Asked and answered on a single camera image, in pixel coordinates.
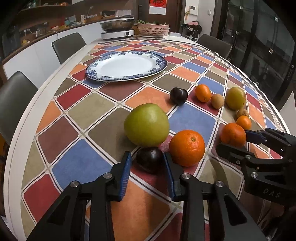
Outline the small brown kiwi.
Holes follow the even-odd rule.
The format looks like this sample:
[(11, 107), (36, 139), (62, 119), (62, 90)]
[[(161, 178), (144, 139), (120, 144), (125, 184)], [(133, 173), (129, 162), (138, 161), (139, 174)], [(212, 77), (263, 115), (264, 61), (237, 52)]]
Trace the small brown kiwi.
[(249, 113), (248, 113), (248, 111), (247, 111), (246, 109), (244, 109), (244, 108), (241, 108), (241, 109), (237, 112), (236, 117), (237, 117), (237, 118), (240, 118), (241, 116), (249, 117)]

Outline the blue white porcelain plate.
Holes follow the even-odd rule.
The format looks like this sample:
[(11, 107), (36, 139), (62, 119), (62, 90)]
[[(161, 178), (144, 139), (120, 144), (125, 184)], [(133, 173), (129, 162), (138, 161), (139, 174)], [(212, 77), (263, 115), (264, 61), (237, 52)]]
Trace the blue white porcelain plate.
[(167, 67), (162, 56), (140, 50), (121, 51), (98, 58), (86, 68), (86, 76), (102, 82), (119, 82), (146, 78)]

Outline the steel pot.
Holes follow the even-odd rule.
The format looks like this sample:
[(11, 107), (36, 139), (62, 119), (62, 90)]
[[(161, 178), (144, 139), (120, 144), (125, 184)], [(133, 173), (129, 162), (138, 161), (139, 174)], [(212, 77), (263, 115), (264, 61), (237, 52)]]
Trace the steel pot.
[(113, 20), (110, 22), (101, 23), (104, 32), (128, 31), (135, 23), (134, 19), (129, 20)]

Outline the medium orange tangerine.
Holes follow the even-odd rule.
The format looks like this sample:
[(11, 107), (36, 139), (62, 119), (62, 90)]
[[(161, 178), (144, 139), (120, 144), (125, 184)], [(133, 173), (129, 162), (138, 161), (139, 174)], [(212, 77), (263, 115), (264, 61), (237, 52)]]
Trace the medium orange tangerine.
[(245, 130), (236, 123), (228, 123), (222, 128), (221, 142), (237, 148), (242, 148), (246, 142)]

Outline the red door poster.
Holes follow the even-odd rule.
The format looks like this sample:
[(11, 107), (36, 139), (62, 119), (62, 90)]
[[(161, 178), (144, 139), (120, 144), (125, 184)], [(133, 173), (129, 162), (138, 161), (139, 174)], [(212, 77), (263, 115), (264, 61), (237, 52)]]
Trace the red door poster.
[(165, 15), (166, 8), (166, 0), (149, 0), (149, 14)]

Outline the large orange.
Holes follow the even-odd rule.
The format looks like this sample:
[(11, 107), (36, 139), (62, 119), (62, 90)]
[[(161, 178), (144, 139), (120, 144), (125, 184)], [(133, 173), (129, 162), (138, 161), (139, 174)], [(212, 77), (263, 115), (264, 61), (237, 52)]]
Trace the large orange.
[(172, 160), (180, 166), (197, 165), (204, 156), (205, 142), (203, 137), (193, 130), (182, 130), (170, 141), (169, 152)]

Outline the dark plum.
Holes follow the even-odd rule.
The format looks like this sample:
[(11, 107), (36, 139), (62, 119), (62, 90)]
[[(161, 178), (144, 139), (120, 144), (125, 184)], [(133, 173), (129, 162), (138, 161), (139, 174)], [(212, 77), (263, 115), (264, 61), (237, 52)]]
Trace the dark plum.
[(185, 89), (174, 87), (170, 91), (170, 100), (176, 105), (182, 105), (186, 102), (188, 93)]
[(137, 164), (146, 172), (160, 174), (164, 171), (164, 154), (158, 147), (142, 148), (137, 152)]

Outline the oval orange tangerine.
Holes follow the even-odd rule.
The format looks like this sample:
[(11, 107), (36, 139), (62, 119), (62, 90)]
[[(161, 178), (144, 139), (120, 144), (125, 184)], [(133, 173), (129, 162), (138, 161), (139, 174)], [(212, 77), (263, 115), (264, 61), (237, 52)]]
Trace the oval orange tangerine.
[(195, 96), (200, 102), (208, 102), (212, 96), (210, 89), (207, 85), (199, 84), (195, 88)]

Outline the yellow green pear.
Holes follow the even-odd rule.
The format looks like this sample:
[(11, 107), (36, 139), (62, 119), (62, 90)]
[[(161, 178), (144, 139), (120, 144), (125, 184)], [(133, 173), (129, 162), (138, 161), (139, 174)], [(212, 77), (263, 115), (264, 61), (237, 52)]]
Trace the yellow green pear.
[(232, 87), (227, 90), (225, 100), (230, 109), (240, 110), (245, 105), (246, 94), (240, 87)]

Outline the grey chair far left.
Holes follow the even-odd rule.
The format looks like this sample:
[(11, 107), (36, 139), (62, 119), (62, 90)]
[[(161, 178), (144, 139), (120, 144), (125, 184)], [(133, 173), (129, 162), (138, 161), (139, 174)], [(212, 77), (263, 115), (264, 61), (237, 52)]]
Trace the grey chair far left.
[(72, 33), (52, 42), (53, 50), (60, 64), (63, 64), (85, 45), (86, 43), (79, 33)]

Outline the grey chair right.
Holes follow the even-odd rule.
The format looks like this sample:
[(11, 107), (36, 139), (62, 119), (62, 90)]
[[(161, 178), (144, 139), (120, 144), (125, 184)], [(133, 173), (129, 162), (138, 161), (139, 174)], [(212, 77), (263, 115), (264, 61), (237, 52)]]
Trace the grey chair right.
[(218, 53), (224, 59), (227, 59), (232, 50), (232, 46), (222, 40), (219, 40), (213, 36), (203, 34), (197, 43), (211, 50), (212, 52)]

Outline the grey chair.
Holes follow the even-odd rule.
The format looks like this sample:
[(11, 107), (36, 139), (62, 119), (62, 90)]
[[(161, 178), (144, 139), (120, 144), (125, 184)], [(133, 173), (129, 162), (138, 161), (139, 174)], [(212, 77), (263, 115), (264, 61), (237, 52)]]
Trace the grey chair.
[(11, 144), (16, 127), (37, 90), (20, 71), (14, 73), (1, 88), (0, 129), (8, 145)]
[(211, 50), (212, 52), (218, 53), (224, 59), (227, 59), (232, 50), (232, 46), (222, 40), (219, 40), (213, 36), (203, 34), (197, 43)]
[(63, 64), (85, 45), (86, 43), (79, 33), (72, 33), (52, 42), (53, 50), (60, 64)]

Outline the colourful checkered tablecloth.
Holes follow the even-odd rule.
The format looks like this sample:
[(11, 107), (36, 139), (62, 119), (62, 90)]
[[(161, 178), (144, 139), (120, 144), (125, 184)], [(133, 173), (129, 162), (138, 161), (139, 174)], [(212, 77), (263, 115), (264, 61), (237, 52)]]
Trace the colourful checkered tablecloth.
[(48, 208), (74, 180), (94, 181), (141, 148), (184, 151), (184, 171), (201, 181), (223, 181), (261, 227), (270, 202), (244, 192), (241, 170), (216, 154), (221, 131), (236, 122), (227, 92), (242, 92), (251, 128), (284, 131), (267, 95), (235, 67), (201, 46), (135, 40), (97, 44), (73, 69), (43, 89), (20, 189), (29, 237)]

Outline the small orange tangerine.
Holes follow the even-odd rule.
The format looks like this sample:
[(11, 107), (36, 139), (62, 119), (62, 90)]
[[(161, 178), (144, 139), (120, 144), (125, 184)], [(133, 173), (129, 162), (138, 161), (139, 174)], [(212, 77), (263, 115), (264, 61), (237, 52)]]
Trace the small orange tangerine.
[(251, 130), (252, 122), (250, 118), (246, 115), (241, 115), (237, 120), (236, 124), (241, 126), (244, 130)]

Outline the white induction cooker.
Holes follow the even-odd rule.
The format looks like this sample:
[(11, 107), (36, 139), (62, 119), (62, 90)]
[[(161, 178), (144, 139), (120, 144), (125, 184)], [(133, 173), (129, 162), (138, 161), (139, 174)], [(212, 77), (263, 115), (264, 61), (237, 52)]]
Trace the white induction cooker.
[(105, 32), (101, 33), (101, 38), (103, 40), (113, 40), (113, 39), (122, 39), (129, 38), (134, 35), (134, 30), (126, 30), (126, 31), (115, 31), (115, 32)]

